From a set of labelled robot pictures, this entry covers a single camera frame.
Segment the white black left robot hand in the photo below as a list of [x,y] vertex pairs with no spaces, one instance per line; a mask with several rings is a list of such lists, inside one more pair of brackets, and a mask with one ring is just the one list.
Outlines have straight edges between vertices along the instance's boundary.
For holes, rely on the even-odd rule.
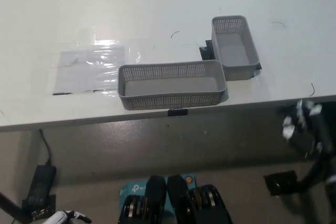
[[78,211],[58,211],[43,222],[43,224],[74,224],[75,220],[92,223],[92,220]]

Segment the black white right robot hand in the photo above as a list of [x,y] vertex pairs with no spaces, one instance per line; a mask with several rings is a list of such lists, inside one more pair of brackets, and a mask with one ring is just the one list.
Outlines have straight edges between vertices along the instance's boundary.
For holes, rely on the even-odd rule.
[[319,126],[316,122],[321,112],[321,104],[299,100],[282,123],[282,136],[305,158],[315,158],[322,152]]

